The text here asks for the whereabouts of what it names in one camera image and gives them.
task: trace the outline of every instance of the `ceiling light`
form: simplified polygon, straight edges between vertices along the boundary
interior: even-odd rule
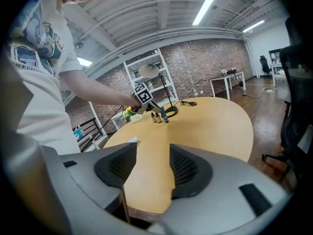
[[[249,31],[249,30],[255,28],[256,26],[259,26],[260,24],[262,24],[262,23],[264,23],[264,22],[265,22],[265,21],[262,20],[262,21],[260,21],[260,22],[258,22],[258,23],[256,23],[256,24],[254,24],[253,26],[249,27],[248,29],[245,29],[245,30],[243,31],[243,33],[246,33],[247,31]]]
[[[85,60],[85,59],[82,59],[82,58],[77,58],[78,59],[78,61],[79,61],[79,63],[81,64],[81,65],[83,65],[83,66],[87,66],[87,67],[89,67],[91,64],[92,64],[92,62],[89,62],[89,61],[87,61],[87,60]]]
[[[207,10],[209,9],[210,5],[212,4],[214,0],[205,0],[204,4],[202,5],[202,8],[200,9],[194,23],[192,25],[198,25],[204,15],[206,14]]]

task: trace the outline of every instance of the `wooden floor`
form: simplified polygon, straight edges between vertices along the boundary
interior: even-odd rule
[[[272,84],[272,79],[253,78],[246,83],[270,85]],[[285,164],[273,159],[268,159],[265,164],[261,160],[263,153],[278,155],[282,151],[280,131],[286,110],[284,99],[289,90],[286,80],[279,80],[276,86],[278,89],[265,89],[265,91],[274,90],[274,93],[263,93],[262,95],[264,86],[246,85],[247,96],[243,96],[243,91],[237,86],[230,92],[230,98],[231,101],[240,105],[247,112],[252,122],[254,141],[248,163],[278,181],[286,168]],[[217,96],[227,98],[226,92]],[[295,184],[294,174],[290,172],[282,182],[282,187],[290,192],[295,187]]]

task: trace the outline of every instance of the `round lamp shade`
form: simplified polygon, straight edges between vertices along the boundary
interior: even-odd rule
[[[138,70],[138,73],[140,76],[145,78],[154,78],[157,77],[159,69],[156,65],[148,64],[141,66]]]

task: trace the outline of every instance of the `yellow object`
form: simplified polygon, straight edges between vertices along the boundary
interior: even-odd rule
[[[125,143],[136,136],[137,162],[124,185],[128,206],[145,212],[163,213],[171,204],[175,187],[170,168],[171,143],[226,154],[248,161],[253,129],[247,113],[238,104],[218,97],[186,99],[197,106],[177,104],[178,114],[169,123],[153,123],[151,113],[136,124],[117,131],[105,147]]]

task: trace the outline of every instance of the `black railing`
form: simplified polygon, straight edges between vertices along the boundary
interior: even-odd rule
[[[83,135],[77,140],[77,142],[79,142],[81,139],[83,139],[85,136],[91,134],[91,136],[93,136],[95,133],[97,133],[99,131],[99,126],[96,122],[96,118],[90,119],[82,124],[79,125],[83,131]],[[103,136],[102,132],[100,131],[95,137],[94,140],[98,140]],[[84,152],[88,147],[85,147],[87,142],[89,141],[89,139],[86,139],[84,142],[82,142],[81,144],[79,144],[79,148],[81,152]]]

